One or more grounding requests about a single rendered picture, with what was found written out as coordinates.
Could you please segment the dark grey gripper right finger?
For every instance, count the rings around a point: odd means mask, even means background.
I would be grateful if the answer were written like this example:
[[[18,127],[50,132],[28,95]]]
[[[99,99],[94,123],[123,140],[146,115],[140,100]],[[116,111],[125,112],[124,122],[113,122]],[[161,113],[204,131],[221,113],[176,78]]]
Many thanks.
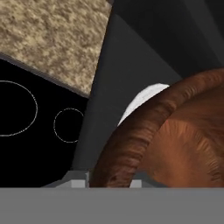
[[[165,187],[165,185],[151,178],[145,171],[137,172],[130,183],[130,188],[157,188],[157,187]]]

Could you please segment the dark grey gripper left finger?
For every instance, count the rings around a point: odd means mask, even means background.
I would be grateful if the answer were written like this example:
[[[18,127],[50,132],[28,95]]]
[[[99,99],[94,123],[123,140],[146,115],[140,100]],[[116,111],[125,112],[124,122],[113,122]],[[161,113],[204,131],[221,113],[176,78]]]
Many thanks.
[[[89,171],[68,171],[65,176],[45,186],[45,188],[69,187],[85,188],[88,186]]]

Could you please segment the brown wooden bowl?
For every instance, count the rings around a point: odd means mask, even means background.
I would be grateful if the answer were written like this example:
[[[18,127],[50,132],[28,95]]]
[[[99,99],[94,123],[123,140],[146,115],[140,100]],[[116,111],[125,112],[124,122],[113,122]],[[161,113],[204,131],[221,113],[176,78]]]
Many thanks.
[[[114,130],[91,187],[129,187],[137,172],[168,187],[224,188],[224,68],[197,73],[135,109]]]

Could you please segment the white round microwave plate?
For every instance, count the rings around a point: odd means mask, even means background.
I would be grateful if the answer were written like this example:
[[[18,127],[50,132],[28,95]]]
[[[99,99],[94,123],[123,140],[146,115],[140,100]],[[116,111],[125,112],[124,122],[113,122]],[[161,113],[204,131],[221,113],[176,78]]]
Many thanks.
[[[152,98],[154,95],[157,95],[168,87],[168,84],[156,83],[153,85],[149,85],[148,87],[140,91],[125,109],[118,125],[120,125],[126,119],[126,117],[129,116],[135,109],[137,109],[143,103]]]

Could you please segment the dark grey microwave oven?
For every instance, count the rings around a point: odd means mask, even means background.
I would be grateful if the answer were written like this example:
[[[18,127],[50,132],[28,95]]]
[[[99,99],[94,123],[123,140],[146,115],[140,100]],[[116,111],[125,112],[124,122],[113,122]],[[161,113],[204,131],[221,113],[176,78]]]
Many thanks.
[[[131,100],[224,67],[224,0],[115,0],[72,167],[95,166]]]

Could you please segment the black hob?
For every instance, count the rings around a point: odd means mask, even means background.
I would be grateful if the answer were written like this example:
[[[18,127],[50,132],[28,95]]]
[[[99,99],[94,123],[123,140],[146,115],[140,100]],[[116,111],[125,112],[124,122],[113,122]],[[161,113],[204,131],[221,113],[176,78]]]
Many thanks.
[[[70,170],[88,99],[0,59],[0,187],[41,187]]]

